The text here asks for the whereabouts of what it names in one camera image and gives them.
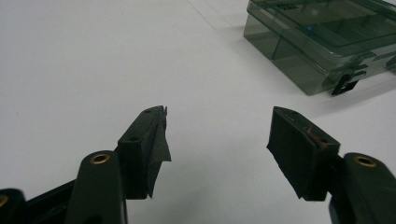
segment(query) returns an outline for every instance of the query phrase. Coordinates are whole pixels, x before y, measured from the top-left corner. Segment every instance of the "plastic storage box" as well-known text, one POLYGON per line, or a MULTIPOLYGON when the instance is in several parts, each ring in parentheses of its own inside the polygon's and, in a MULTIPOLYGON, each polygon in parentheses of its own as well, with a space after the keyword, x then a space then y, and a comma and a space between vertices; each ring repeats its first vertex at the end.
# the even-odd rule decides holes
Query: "plastic storage box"
POLYGON ((396 6, 378 0, 250 0, 244 36, 306 94, 352 90, 396 68, 396 6))

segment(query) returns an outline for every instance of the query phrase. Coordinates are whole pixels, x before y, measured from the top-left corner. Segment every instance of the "screw hole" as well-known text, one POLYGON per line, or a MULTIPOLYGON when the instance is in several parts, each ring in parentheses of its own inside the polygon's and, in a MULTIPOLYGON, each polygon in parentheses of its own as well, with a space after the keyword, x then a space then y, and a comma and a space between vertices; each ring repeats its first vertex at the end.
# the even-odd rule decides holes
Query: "screw hole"
POLYGON ((369 158, 358 156, 355 157, 355 162, 357 162, 360 165, 363 166, 368 166, 368 167, 376 167, 376 162, 370 160, 369 158))
POLYGON ((107 154, 99 154, 91 158, 91 163, 100 164, 110 160, 110 156, 107 154))
POLYGON ((0 207, 2 207, 7 202, 8 202, 8 196, 7 195, 0 195, 0 207))
POLYGON ((103 219, 99 215, 93 215, 91 217, 87 217, 84 221, 84 224, 100 224, 102 223, 103 219))

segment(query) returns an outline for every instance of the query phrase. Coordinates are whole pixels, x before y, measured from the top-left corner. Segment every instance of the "box latch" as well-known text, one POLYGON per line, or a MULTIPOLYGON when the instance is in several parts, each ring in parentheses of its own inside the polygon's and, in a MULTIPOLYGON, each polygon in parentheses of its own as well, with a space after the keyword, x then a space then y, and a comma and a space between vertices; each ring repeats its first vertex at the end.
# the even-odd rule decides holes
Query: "box latch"
POLYGON ((366 63, 372 61, 375 56, 376 54, 372 52, 361 55, 356 61, 358 66, 355 66, 351 69, 351 74, 345 74, 341 76, 340 80, 332 91, 332 95, 339 95, 346 91, 353 90, 358 81, 366 76, 366 68, 369 67, 366 63))

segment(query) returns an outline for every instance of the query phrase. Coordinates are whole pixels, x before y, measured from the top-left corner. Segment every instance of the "brass insert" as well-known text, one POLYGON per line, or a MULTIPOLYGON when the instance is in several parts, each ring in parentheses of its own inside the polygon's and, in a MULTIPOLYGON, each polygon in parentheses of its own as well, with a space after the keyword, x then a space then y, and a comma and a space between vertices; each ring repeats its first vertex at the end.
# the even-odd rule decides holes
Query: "brass insert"
POLYGON ((363 166, 368 166, 368 167, 376 167, 376 162, 363 156, 357 156, 355 157, 355 162, 357 162, 360 165, 363 166))
POLYGON ((98 154, 91 158, 91 163, 93 164, 101 164, 110 160, 110 156, 107 154, 98 154))
POLYGON ((0 195, 0 207, 2 207, 7 202, 8 202, 8 196, 3 194, 0 195))

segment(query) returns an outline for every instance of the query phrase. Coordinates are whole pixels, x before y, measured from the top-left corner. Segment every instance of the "white table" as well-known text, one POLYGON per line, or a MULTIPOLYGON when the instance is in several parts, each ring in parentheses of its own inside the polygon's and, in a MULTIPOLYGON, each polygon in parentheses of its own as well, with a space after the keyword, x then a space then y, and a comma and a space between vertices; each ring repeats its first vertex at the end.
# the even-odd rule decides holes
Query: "white table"
POLYGON ((172 162, 130 223, 331 223, 266 149, 272 109, 296 110, 396 174, 396 77, 306 96, 243 37, 248 1, 1 1, 0 189, 27 200, 76 178, 137 115, 168 106, 172 162))

